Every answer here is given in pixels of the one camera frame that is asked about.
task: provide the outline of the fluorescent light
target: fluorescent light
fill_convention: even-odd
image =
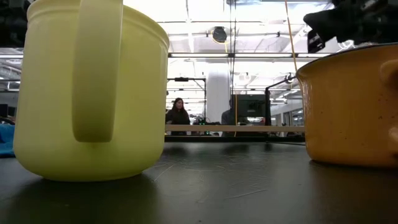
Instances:
[[[269,91],[286,91],[287,89],[278,89],[278,88],[276,88],[276,89],[269,89]]]
[[[292,57],[292,54],[280,54],[280,53],[268,53],[268,54],[259,54],[259,53],[239,53],[235,54],[235,57],[251,57],[251,58],[280,58],[280,57]]]
[[[193,57],[201,57],[201,58],[226,58],[228,54],[171,54],[173,58],[193,58]]]
[[[22,59],[24,55],[0,55],[1,59]]]
[[[330,54],[298,54],[297,57],[311,57],[311,58],[322,58],[329,56]]]

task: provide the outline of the orange pot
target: orange pot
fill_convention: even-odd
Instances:
[[[334,54],[297,72],[316,161],[398,167],[398,45]]]

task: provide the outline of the dark hair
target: dark hair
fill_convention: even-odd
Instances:
[[[177,109],[177,107],[176,107],[176,104],[177,104],[180,100],[182,101],[181,112],[185,112],[185,113],[186,113],[187,111],[186,111],[185,108],[184,108],[184,101],[183,101],[181,98],[176,98],[176,99],[174,100],[172,110],[178,111],[178,109]]]

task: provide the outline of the man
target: man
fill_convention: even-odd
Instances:
[[[224,111],[221,115],[221,124],[222,125],[235,125],[235,111],[233,111],[231,106],[231,100],[229,100],[229,107],[230,109]],[[238,118],[238,123],[246,123],[248,124],[249,121],[247,118]],[[222,137],[234,137],[235,132],[223,132]]]

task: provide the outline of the white pillar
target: white pillar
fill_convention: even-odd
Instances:
[[[230,74],[228,64],[209,63],[207,76],[206,117],[211,122],[221,122],[221,115],[229,109]]]

